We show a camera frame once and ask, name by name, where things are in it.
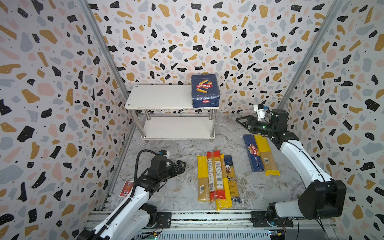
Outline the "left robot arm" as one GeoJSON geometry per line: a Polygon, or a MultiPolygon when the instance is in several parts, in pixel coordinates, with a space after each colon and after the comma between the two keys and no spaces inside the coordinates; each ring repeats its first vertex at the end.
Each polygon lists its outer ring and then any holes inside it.
{"type": "Polygon", "coordinates": [[[185,172],[186,163],[168,159],[169,152],[161,150],[141,150],[135,163],[134,186],[127,197],[105,220],[93,230],[83,230],[78,240],[132,240],[143,229],[144,234],[157,236],[170,227],[172,213],[158,212],[156,206],[148,203],[169,179],[185,172]],[[153,154],[151,166],[138,175],[139,160],[143,153],[153,154]]]}

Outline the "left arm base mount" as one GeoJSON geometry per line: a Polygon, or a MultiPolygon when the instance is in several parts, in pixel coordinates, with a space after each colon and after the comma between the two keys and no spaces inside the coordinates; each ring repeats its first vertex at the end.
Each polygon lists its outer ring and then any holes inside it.
{"type": "Polygon", "coordinates": [[[133,215],[129,222],[129,227],[133,227],[134,230],[140,230],[142,228],[169,229],[171,227],[171,220],[172,212],[159,212],[157,207],[144,204],[133,215]]]}

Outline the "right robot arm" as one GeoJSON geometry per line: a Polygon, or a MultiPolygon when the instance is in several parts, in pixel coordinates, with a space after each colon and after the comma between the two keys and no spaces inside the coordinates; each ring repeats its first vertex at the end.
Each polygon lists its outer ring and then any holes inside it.
{"type": "Polygon", "coordinates": [[[264,122],[264,106],[258,105],[254,107],[254,111],[257,113],[256,117],[240,117],[236,122],[253,135],[267,136],[290,160],[306,187],[296,200],[270,203],[265,216],[269,224],[289,218],[320,222],[322,219],[341,216],[346,185],[327,174],[307,153],[299,138],[288,130],[289,113],[283,109],[273,109],[270,120],[264,122]]]}

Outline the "blue Barilla pasta box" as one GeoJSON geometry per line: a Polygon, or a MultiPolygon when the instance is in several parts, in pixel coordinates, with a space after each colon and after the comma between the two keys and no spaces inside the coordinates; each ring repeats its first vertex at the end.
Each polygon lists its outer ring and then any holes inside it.
{"type": "Polygon", "coordinates": [[[219,107],[221,94],[215,74],[192,75],[191,88],[194,108],[219,107]]]}

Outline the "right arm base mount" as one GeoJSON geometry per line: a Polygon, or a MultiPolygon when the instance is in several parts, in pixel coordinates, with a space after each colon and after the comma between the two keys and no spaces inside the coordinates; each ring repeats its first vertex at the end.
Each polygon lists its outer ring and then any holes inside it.
{"type": "Polygon", "coordinates": [[[254,228],[290,228],[294,226],[292,220],[277,217],[268,211],[252,211],[251,222],[254,228]]]}

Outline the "red spaghetti bag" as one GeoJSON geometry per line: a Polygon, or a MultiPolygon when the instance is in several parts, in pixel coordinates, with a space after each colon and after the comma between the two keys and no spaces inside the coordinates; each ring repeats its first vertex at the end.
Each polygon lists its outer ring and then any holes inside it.
{"type": "Polygon", "coordinates": [[[225,200],[224,175],[220,151],[207,153],[210,200],[225,200]]]}

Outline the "yellow-top spaghetti bag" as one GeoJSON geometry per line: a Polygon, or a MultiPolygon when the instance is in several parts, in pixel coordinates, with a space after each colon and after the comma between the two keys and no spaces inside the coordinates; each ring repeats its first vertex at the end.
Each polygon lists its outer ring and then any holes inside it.
{"type": "Polygon", "coordinates": [[[209,175],[206,156],[197,156],[198,163],[198,200],[210,202],[209,175]]]}

